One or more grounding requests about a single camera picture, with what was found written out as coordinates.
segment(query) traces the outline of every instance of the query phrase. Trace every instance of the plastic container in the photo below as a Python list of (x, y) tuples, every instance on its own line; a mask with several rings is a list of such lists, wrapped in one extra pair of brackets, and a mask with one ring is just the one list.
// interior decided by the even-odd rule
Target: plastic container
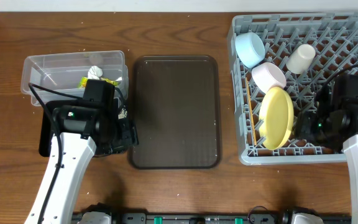
[[(84, 88), (78, 88), (82, 77), (88, 76), (89, 69), (97, 65), (103, 70), (103, 78), (121, 81), (117, 86), (127, 98), (128, 70), (124, 53), (116, 51), (81, 52), (52, 55), (36, 55), (24, 60), (21, 90), (31, 95), (31, 103), (40, 106), (31, 93), (28, 84), (32, 82), (51, 90), (82, 97)], [(51, 100), (69, 100), (69, 98), (35, 89), (44, 103)]]
[[(314, 93), (327, 78), (345, 66), (358, 64), (358, 12), (236, 16), (227, 35), (240, 161), (246, 165), (345, 162), (343, 153), (335, 154), (333, 150), (292, 139), (292, 136), (274, 151), (263, 146), (264, 139), (259, 137), (262, 121), (258, 114), (264, 94), (251, 79), (250, 70), (240, 61), (234, 44), (237, 35), (247, 32), (262, 39), (266, 51), (263, 62), (274, 63), (285, 74), (284, 90), (291, 97), (296, 122), (299, 112), (316, 111)], [(284, 65), (302, 44), (310, 44), (316, 50), (316, 57), (307, 71), (297, 75)], [(350, 73), (358, 74), (358, 68)], [(250, 91), (247, 91), (245, 79), (249, 81)], [(254, 133), (251, 118), (255, 124)]]

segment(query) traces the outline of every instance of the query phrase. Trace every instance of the gray dish rack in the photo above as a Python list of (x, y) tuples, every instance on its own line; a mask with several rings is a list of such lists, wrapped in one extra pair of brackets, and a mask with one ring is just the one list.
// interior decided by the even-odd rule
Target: gray dish rack
[[(227, 35), (240, 161), (245, 165), (345, 162), (343, 153), (334, 153), (305, 140), (294, 139), (293, 136), (283, 147), (274, 151), (263, 146), (264, 138), (260, 138), (258, 131), (263, 121), (259, 121), (258, 114), (264, 94), (251, 79), (250, 69), (239, 60), (234, 46), (236, 36), (247, 32), (255, 32), (262, 39), (266, 52), (263, 62), (274, 63), (285, 74), (285, 90), (293, 100), (296, 122), (299, 112), (316, 111), (314, 93), (327, 78), (342, 68), (358, 63), (358, 12), (236, 16)], [(307, 72), (295, 75), (287, 70), (285, 63), (301, 44), (312, 45), (316, 57)], [(353, 68), (350, 73), (358, 74), (358, 68)], [(249, 81), (249, 92), (246, 79)], [(251, 116), (255, 124), (256, 144)]]

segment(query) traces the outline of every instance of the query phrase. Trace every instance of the yellow object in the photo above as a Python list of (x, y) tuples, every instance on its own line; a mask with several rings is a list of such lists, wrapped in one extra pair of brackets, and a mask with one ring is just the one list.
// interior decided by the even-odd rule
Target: yellow object
[[(80, 81), (80, 84), (78, 84), (78, 88), (85, 88), (86, 86), (86, 82), (88, 81), (89, 78), (86, 78), (86, 77), (82, 77), (81, 78), (81, 81)], [(111, 81), (110, 79), (108, 78), (100, 78), (100, 80), (102, 81), (106, 81), (110, 84), (113, 84), (114, 86), (118, 86), (120, 82), (117, 82), (117, 81)]]
[(255, 125), (254, 125), (254, 117), (252, 113), (252, 106), (251, 106), (251, 95), (249, 91), (249, 85), (248, 85), (248, 79), (246, 79), (246, 86), (247, 86), (247, 96), (248, 96), (248, 106), (249, 106), (249, 114), (250, 114), (250, 120), (251, 120), (251, 128), (252, 128), (252, 135), (254, 137), (254, 144), (256, 145), (256, 135), (255, 135)]
[(265, 136), (264, 146), (274, 150), (282, 147), (291, 135), (293, 105), (290, 95), (280, 87), (269, 89), (259, 111), (264, 122), (259, 128), (260, 137)]

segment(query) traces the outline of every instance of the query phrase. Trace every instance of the wooden table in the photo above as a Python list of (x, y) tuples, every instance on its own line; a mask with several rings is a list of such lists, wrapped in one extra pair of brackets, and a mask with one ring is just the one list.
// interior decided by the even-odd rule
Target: wooden table
[(130, 80), (135, 60), (143, 55), (214, 57), (219, 67), (223, 158), (210, 170), (137, 170), (127, 154), (93, 159), (76, 211), (104, 202), (121, 210), (163, 213), (247, 213), (256, 205), (270, 210), (298, 205), (350, 214), (345, 163), (251, 167), (239, 162), (226, 49), (235, 15), (0, 12), (0, 223), (24, 222), (48, 161), (38, 154), (42, 109), (20, 91), (24, 59), (99, 50), (123, 51)]

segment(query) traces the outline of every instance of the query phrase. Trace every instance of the yellow plate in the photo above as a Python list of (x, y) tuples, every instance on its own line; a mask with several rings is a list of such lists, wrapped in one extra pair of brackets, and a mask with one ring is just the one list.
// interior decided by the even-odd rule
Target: yellow plate
[(282, 147), (291, 135), (293, 105), (290, 95), (280, 87), (269, 89), (259, 111), (264, 122), (259, 128), (260, 137), (265, 136), (264, 146), (274, 150)]

